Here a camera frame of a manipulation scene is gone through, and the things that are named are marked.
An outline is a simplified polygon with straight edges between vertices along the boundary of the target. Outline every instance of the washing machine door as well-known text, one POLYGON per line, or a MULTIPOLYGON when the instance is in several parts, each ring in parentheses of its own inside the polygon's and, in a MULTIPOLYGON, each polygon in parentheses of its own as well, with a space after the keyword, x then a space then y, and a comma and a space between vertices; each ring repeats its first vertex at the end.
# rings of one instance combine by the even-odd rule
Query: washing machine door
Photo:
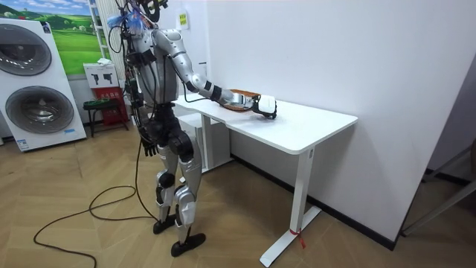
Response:
POLYGON ((0 24, 0 69, 31 76, 43 73, 51 64, 51 52, 41 37, 23 27, 0 24))
POLYGON ((69 99, 44 86, 28 86, 15 91, 8 98, 5 109, 7 117, 17 127, 37 134, 64 130, 74 117, 69 99))

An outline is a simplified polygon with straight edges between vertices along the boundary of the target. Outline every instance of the silver metal arm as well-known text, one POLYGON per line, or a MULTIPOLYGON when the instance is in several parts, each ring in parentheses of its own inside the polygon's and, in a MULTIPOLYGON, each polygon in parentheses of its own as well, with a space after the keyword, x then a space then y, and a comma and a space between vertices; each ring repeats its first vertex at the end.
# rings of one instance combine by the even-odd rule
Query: silver metal arm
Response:
POLYGON ((251 97, 213 85, 206 77, 193 71, 192 62, 187 55, 179 31, 175 29, 155 29, 152 32, 152 41, 154 45, 170 55, 177 75, 185 83, 188 90, 199 93, 222 105, 230 105, 244 109, 249 109, 253 106, 251 97))

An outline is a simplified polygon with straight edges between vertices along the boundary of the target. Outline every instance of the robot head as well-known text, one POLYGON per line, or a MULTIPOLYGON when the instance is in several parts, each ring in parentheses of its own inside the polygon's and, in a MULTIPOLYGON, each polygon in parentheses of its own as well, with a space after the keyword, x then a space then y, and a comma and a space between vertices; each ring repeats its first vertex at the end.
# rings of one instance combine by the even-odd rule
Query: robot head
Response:
POLYGON ((142 11, 153 22, 160 19, 160 7, 168 8, 169 0, 137 0, 137 4, 141 6, 142 11))

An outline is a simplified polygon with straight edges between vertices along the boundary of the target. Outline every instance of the robot leg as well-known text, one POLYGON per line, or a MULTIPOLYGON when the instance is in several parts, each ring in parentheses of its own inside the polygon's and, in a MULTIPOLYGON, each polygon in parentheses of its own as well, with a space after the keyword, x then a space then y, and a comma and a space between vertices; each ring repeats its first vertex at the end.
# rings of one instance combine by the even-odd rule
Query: robot leg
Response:
POLYGON ((186 150, 187 153, 182 151, 179 154, 178 164, 185 178, 185 183, 177 187, 175 191, 178 241, 173 244, 170 251, 173 257, 195 249, 203 244, 206 239, 204 234, 190 236, 190 228, 195 220, 197 193, 202 180, 202 157, 195 137, 187 136, 185 140, 187 141, 185 144, 189 144, 189 149, 186 150))
POLYGON ((169 215, 170 206, 173 202, 173 195, 175 189, 177 171, 178 156, 172 152, 168 147, 158 146, 158 152, 164 163, 165 170, 157 174, 157 188, 155 189, 155 195, 157 200, 155 201, 158 206, 158 222, 154 224, 154 234, 160 234, 163 230, 171 227, 176 219, 175 215, 169 215))

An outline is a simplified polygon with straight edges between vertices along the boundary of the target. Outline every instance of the parquet floor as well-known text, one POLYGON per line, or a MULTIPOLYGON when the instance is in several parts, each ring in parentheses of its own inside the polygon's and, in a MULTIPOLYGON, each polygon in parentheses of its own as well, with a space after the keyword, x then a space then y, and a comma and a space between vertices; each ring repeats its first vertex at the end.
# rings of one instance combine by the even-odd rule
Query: parquet floor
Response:
MULTIPOLYGON (((113 130, 31 153, 20 153, 14 143, 0 147, 0 267, 92 267, 90 259, 37 246, 32 237, 51 220, 87 208, 103 189, 133 185, 137 146, 134 130, 113 130)), ((162 168, 157 156, 141 156, 139 188, 155 213, 155 175, 162 168)), ((423 185, 409 220, 457 189, 447 182, 423 185)), ((128 193, 114 191, 98 202, 128 193)), ((291 204, 292 194, 232 162, 203 176, 192 233, 204 232, 208 239, 180 258, 170 256, 176 230, 153 235, 153 221, 148 219, 103 222, 83 214, 55 223, 39 239, 91 253, 99 268, 260 268, 259 257, 289 227, 291 204)), ((136 198, 97 213, 145 215, 136 198)), ((476 217, 464 205, 401 238, 394 252, 325 213, 306 228, 303 237, 305 250, 295 241, 272 267, 476 267, 476 217)))

